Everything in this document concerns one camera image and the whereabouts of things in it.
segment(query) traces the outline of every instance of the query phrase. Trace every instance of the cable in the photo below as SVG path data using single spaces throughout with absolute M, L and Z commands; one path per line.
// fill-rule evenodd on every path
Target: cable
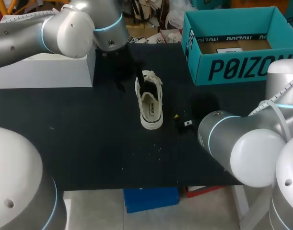
M 33 12 L 33 13 L 27 13 L 22 15 L 13 15 L 9 19 L 3 20 L 0 23 L 12 23 L 19 20 L 25 20 L 27 18 L 35 17 L 35 16 L 45 16 L 45 15 L 53 15 L 56 14 L 55 11 L 39 11 L 39 12 Z
M 281 110 L 277 107 L 275 103 L 273 103 L 271 100 L 268 100 L 267 103 L 273 108 L 274 112 L 277 114 L 277 116 L 280 119 L 280 125 L 281 125 L 281 132 L 285 137 L 285 141 L 289 142 L 291 140 L 291 134 L 290 129 L 288 127 L 287 121 L 282 114 Z
M 272 101 L 273 103 L 276 102 L 278 99 L 280 99 L 284 94 L 286 94 L 291 88 L 293 87 L 293 80 L 291 82 L 289 82 L 287 85 L 285 85 L 284 89 L 282 89 L 281 91 L 279 91 L 276 95 L 274 95 L 273 97 L 271 97 L 269 100 L 267 100 L 266 102 L 264 102 L 262 105 L 258 106 L 256 109 L 254 109 L 249 116 L 254 115 L 258 112 L 260 112 L 261 110 L 267 108 L 270 104 L 268 101 Z

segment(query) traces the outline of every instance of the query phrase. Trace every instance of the black table surface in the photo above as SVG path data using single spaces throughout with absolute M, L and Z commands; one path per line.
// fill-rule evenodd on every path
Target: black table surface
M 190 100 L 203 92 L 216 95 L 222 110 L 247 115 L 263 100 L 265 82 L 197 87 L 180 44 L 131 50 L 163 82 L 158 130 L 141 125 L 134 78 L 124 83 L 127 93 L 112 81 L 93 88 L 0 89 L 0 127 L 35 145 L 61 190 L 239 184 L 193 132 L 180 135 L 173 118 L 191 119 Z M 95 77 L 109 74 L 96 60 Z

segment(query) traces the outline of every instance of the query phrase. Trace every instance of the white box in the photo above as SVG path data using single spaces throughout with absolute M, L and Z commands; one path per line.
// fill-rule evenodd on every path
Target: white box
M 0 68 L 0 89 L 92 87 L 95 48 L 73 59 L 59 54 L 38 54 Z

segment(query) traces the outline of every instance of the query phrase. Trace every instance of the white sneaker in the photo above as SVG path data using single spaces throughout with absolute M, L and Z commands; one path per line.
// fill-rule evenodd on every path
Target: white sneaker
M 157 129 L 163 121 L 162 113 L 162 82 L 153 71 L 142 71 L 144 84 L 140 87 L 136 78 L 135 90 L 140 108 L 141 124 L 146 129 Z

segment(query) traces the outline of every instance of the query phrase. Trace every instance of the shoe laces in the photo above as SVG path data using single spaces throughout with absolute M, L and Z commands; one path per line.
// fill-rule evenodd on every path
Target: shoe laces
M 156 74 L 154 73 L 154 71 L 150 71 L 146 77 L 144 78 L 145 81 L 150 80 L 151 82 L 154 82 L 156 84 L 156 86 L 158 87 L 159 84 L 162 85 L 162 81 L 161 79 L 156 76 Z

